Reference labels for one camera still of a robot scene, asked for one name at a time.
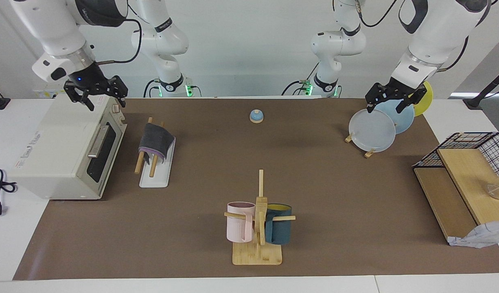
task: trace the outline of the oven door handle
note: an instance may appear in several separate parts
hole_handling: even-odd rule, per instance
[[[101,147],[105,142],[105,137],[107,137],[109,129],[110,125],[101,126],[101,128],[99,128],[99,132],[97,132],[96,139],[90,149],[90,152],[88,152],[87,157],[96,158],[99,156],[99,152],[101,152]]]

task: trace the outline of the white table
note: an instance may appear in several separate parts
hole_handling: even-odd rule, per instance
[[[32,138],[52,100],[13,100],[0,111],[0,168],[13,167]],[[461,100],[434,100],[424,114],[442,142],[454,132],[497,131],[481,111],[470,111]],[[255,292],[280,288],[292,292],[401,293],[499,292],[499,274],[335,276],[288,278],[166,278],[47,280],[10,282],[47,201],[21,189],[3,195],[8,211],[0,216],[0,292]]]

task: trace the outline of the blue mug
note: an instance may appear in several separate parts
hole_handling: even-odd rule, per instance
[[[268,204],[264,232],[266,242],[276,245],[288,244],[291,238],[291,221],[273,221],[274,217],[291,216],[291,206],[282,203]]]

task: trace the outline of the pink mug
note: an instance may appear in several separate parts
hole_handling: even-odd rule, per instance
[[[226,238],[235,243],[247,243],[253,240],[253,217],[255,204],[245,201],[234,201],[228,204],[228,212],[245,215],[246,219],[227,217]]]

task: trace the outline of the white cloth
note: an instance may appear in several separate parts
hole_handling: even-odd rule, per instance
[[[474,228],[466,237],[447,238],[451,246],[483,248],[499,243],[499,221],[491,221]]]

